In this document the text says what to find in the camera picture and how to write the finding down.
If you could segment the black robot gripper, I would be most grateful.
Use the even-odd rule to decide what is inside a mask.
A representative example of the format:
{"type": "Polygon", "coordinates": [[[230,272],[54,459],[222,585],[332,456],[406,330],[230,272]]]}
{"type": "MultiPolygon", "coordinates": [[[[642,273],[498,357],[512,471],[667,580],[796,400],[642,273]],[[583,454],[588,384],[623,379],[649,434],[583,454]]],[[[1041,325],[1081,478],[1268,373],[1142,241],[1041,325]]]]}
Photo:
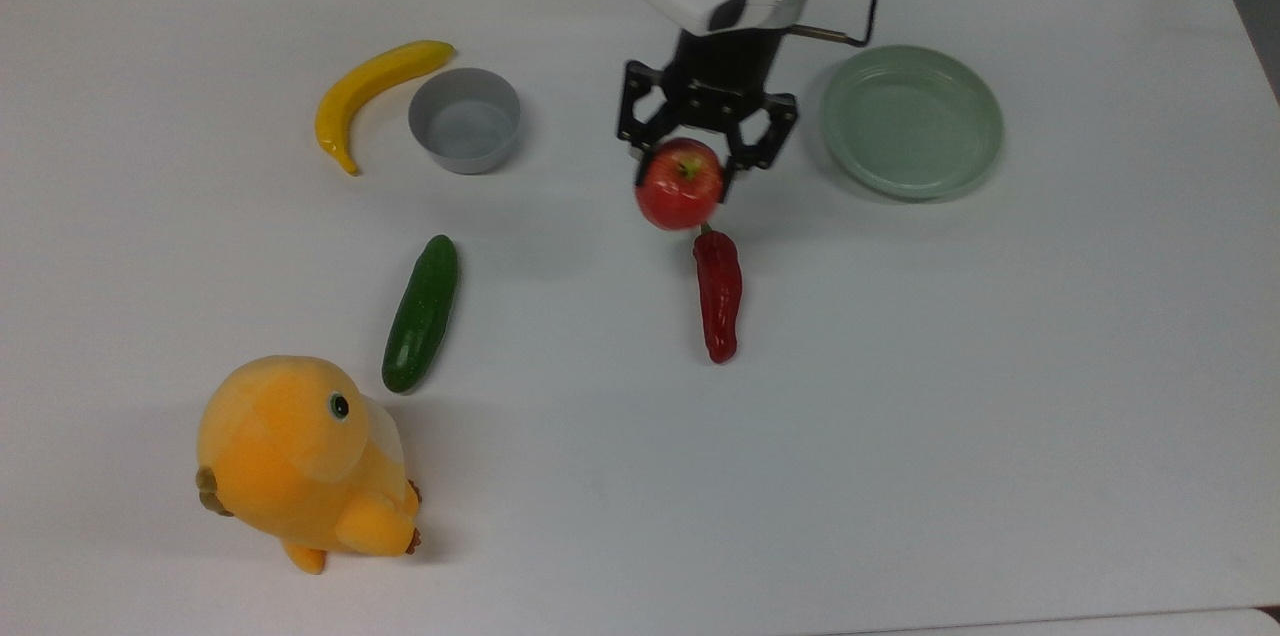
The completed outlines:
{"type": "Polygon", "coordinates": [[[663,70],[637,59],[626,61],[616,136],[637,161],[636,189],[644,184],[657,148],[676,127],[723,136],[728,154],[719,203],[727,202],[736,177],[754,168],[772,168],[799,122],[795,93],[765,90],[782,40],[782,29],[681,33],[663,70]],[[658,97],[658,106],[648,120],[641,120],[636,107],[648,97],[658,97]],[[765,113],[767,125],[758,139],[746,143],[742,124],[756,113],[765,113]]]}

